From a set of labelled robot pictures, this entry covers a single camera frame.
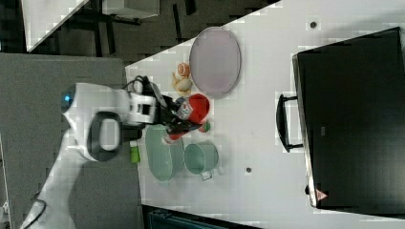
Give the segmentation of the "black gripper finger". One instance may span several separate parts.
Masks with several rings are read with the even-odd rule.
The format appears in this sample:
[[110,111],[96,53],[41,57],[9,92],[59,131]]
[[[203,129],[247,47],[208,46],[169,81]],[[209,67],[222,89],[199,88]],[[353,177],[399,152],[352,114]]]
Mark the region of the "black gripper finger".
[[166,104],[166,106],[161,108],[163,115],[188,116],[188,102],[185,97],[179,97],[174,100],[170,96],[165,96],[163,99]]
[[166,132],[168,134],[181,134],[199,129],[200,127],[200,124],[191,122],[171,123],[167,126]]

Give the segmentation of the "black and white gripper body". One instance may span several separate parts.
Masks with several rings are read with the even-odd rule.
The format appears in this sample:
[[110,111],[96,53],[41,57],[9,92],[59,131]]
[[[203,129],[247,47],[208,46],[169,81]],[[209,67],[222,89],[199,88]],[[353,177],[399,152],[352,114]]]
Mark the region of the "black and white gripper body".
[[163,95],[155,83],[133,82],[129,95],[129,125],[168,125],[176,119],[172,98]]

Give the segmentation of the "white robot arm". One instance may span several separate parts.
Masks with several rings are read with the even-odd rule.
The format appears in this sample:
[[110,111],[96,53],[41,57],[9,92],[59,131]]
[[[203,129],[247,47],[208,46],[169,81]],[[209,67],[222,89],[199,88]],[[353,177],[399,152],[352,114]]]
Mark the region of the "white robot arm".
[[75,229],[69,198],[83,165],[114,158],[124,142],[123,129],[160,124],[173,142],[202,125],[204,116],[186,99],[160,93],[154,83],[131,92],[77,83],[62,95],[62,115],[69,123],[57,158],[19,229]]

